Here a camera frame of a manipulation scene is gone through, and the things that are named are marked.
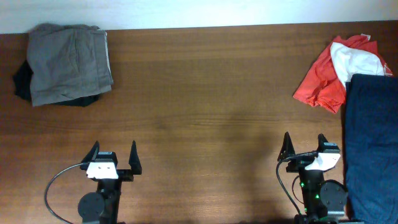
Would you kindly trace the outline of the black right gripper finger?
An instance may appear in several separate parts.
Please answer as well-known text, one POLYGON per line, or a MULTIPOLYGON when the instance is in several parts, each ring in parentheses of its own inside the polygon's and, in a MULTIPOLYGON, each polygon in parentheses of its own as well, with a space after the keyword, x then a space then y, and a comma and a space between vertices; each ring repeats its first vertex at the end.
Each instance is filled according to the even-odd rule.
POLYGON ((328 141, 327 141, 326 137, 322 133, 320 133, 318 135, 318 148, 317 148, 317 151, 318 152, 325 151, 327 149, 327 147, 328 147, 327 143, 328 143, 328 141))
POLYGON ((292 157, 294 155, 295 155, 295 150, 294 150, 294 146, 292 144, 290 134, 288 132, 286 132, 284 134, 284 140, 283 140, 282 147, 281 147, 281 150, 280 150, 277 160, 281 161, 288 157, 292 157))

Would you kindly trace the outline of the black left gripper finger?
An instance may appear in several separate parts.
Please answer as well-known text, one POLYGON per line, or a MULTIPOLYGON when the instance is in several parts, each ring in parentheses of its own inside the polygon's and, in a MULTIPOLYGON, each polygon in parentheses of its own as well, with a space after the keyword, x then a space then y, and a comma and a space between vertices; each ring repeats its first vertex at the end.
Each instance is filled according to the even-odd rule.
POLYGON ((98 155, 100 149, 100 143, 96 141, 93 145, 93 147, 90 149, 88 154, 82 159, 81 161, 81 170, 87 170, 89 163, 93 162, 96 159, 96 156, 98 155))
POLYGON ((132 171, 133 175, 141 175, 142 174, 142 166, 141 166, 141 162, 139 160, 139 156, 137 153, 137 146, 136 146, 135 141, 132 142, 128 163, 131 167, 131 171, 132 171))

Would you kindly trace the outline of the navy blue shorts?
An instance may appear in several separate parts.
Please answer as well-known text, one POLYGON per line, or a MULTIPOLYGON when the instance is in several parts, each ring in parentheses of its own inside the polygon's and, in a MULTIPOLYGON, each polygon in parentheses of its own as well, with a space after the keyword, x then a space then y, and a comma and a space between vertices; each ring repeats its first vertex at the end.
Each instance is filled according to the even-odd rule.
POLYGON ((397 223, 397 79, 354 75, 345 108, 345 181, 353 216, 397 223))

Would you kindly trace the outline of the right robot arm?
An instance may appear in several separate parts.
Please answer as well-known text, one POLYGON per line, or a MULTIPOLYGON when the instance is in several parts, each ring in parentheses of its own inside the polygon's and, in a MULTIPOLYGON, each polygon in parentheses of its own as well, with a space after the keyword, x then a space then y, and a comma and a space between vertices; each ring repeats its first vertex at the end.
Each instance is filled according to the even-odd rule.
POLYGON ((323 134, 318 135, 318 147, 314 151, 297 154, 289 133, 284 134, 275 173, 277 180, 297 214, 294 223, 327 224, 359 223, 359 220, 344 220, 348 189, 336 180, 326 180, 324 173, 335 168, 341 157, 339 147, 329 142, 323 134), (280 178, 279 169, 287 163, 286 172, 297 173, 302 191, 304 212, 286 189, 280 178))

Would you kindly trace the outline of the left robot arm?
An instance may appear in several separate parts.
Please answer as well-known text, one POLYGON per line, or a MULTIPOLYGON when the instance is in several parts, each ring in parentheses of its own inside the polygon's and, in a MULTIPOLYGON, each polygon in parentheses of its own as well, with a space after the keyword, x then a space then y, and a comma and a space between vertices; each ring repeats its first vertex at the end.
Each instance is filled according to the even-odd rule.
POLYGON ((117 224, 122 183, 132 182, 135 175, 142 174, 136 142, 131 145, 129 169, 118 169, 116 153, 100 151, 98 141, 81 162, 80 169, 86 172, 87 178, 97 183, 96 190, 84 195, 78 203, 82 222, 117 224))

